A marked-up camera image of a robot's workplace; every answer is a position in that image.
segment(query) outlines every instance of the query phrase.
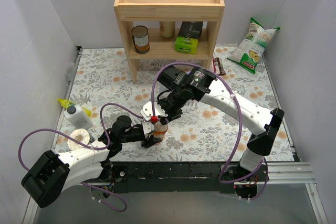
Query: canned food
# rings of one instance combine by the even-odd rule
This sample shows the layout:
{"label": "canned food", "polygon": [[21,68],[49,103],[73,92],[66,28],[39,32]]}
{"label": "canned food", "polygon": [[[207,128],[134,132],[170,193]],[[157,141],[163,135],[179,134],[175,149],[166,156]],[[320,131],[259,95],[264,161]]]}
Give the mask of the canned food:
{"label": "canned food", "polygon": [[135,51],[138,54],[145,54],[149,51],[148,29],[145,26],[135,26],[132,31],[132,39]]}

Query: green box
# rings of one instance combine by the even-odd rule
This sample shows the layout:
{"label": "green box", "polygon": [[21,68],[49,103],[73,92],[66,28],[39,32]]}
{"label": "green box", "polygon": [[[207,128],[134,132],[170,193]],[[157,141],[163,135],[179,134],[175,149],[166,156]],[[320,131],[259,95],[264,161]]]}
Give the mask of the green box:
{"label": "green box", "polygon": [[195,55],[203,22],[182,22],[175,41],[175,51]]}

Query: jar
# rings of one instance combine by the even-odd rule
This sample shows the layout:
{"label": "jar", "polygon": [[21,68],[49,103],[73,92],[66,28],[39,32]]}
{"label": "jar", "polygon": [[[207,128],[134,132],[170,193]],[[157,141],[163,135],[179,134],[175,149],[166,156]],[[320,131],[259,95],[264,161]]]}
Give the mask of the jar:
{"label": "jar", "polygon": [[175,35],[175,21],[160,21],[160,35],[163,38],[171,38]]}
{"label": "jar", "polygon": [[168,130],[168,124],[162,125],[160,122],[154,124],[155,132],[153,133],[154,137],[159,139],[164,139],[164,136]]}

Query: white cable clip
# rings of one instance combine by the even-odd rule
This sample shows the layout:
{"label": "white cable clip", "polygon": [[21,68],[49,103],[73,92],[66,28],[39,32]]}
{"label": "white cable clip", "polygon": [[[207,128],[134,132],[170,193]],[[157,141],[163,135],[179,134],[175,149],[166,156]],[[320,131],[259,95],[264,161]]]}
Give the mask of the white cable clip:
{"label": "white cable clip", "polygon": [[236,97],[236,94],[237,94],[237,91],[236,91],[236,90],[233,90],[232,92],[233,92],[233,94],[230,94],[230,101],[229,101],[229,104],[233,101],[233,98]]}

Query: red bottle cap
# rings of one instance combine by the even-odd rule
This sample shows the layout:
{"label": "red bottle cap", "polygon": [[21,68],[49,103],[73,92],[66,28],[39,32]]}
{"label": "red bottle cap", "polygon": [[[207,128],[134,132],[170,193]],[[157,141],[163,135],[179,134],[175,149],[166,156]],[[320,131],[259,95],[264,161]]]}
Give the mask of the red bottle cap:
{"label": "red bottle cap", "polygon": [[152,123],[157,123],[159,121],[159,118],[157,116],[152,116],[151,117],[151,122]]}

